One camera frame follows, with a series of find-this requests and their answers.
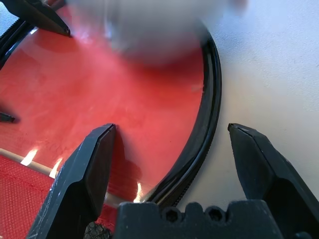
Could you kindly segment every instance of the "red mesh fabric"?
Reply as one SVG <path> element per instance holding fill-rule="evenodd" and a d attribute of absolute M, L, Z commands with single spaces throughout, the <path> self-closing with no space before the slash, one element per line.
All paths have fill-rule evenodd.
<path fill-rule="evenodd" d="M 0 236 L 25 238 L 53 179 L 0 155 Z M 103 206 L 97 223 L 114 231 L 116 209 Z"/>

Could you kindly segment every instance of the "screw hole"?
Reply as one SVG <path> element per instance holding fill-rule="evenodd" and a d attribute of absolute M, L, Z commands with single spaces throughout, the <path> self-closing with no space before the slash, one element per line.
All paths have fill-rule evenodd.
<path fill-rule="evenodd" d="M 209 216 L 215 222 L 219 222 L 222 219 L 222 217 L 223 217 L 221 212 L 219 210 L 217 210 L 217 209 L 210 210 Z"/>
<path fill-rule="evenodd" d="M 173 210 L 170 210 L 166 213 L 166 219 L 171 222 L 171 223 L 174 223 L 177 221 L 178 219 L 178 215 L 177 215 L 177 212 L 173 211 Z"/>
<path fill-rule="evenodd" d="M 205 211 L 206 215 L 209 216 L 209 218 L 216 223 L 225 222 L 225 213 L 222 211 L 219 207 L 209 207 Z"/>
<path fill-rule="evenodd" d="M 162 212 L 162 217 L 170 223 L 176 223 L 181 221 L 181 213 L 177 208 L 165 208 Z"/>

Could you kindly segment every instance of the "black rubber rim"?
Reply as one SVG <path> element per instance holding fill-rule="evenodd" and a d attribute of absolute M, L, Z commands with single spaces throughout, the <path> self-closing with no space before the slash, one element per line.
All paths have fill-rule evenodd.
<path fill-rule="evenodd" d="M 0 37 L 0 69 L 32 29 L 32 25 L 18 19 Z M 202 23 L 199 23 L 199 30 L 205 32 L 207 38 L 201 43 L 204 86 L 197 118 L 174 166 L 143 198 L 143 201 L 154 202 L 161 208 L 176 206 L 182 199 L 207 156 L 217 127 L 222 93 L 220 61 L 216 45 Z"/>

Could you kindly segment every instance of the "blurry white object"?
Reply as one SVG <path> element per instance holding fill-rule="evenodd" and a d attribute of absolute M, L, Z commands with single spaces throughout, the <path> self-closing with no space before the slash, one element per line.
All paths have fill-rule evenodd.
<path fill-rule="evenodd" d="M 115 51 L 160 65 L 198 47 L 198 20 L 220 18 L 229 1 L 246 0 L 68 0 L 93 19 L 88 29 L 102 32 Z"/>

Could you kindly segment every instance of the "white table surface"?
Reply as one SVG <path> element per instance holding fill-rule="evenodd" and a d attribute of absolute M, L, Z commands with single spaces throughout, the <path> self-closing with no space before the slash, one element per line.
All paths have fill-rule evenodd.
<path fill-rule="evenodd" d="M 206 23 L 218 47 L 223 96 L 208 158 L 179 204 L 245 199 L 228 123 L 265 134 L 319 199 L 319 1 L 250 0 L 243 17 Z M 15 17 L 0 3 L 0 34 Z"/>

